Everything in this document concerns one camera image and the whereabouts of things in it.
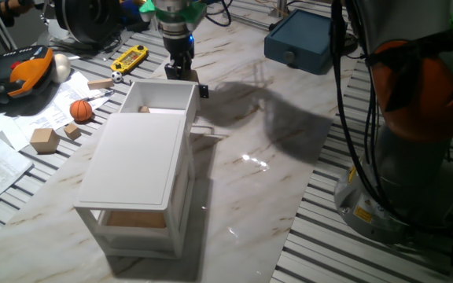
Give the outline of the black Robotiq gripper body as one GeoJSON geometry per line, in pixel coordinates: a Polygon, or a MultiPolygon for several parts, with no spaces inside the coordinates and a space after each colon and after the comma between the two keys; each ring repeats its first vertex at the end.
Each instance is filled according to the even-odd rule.
{"type": "Polygon", "coordinates": [[[185,35],[179,39],[164,38],[164,47],[170,53],[170,61],[179,68],[183,58],[189,59],[192,64],[194,59],[194,37],[185,35]]]}

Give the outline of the person's left hand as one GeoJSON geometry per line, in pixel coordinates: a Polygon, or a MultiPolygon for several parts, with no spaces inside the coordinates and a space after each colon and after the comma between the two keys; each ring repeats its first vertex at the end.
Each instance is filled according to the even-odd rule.
{"type": "Polygon", "coordinates": [[[18,17],[33,7],[34,2],[28,0],[4,0],[0,2],[1,14],[4,17],[18,17]]]}

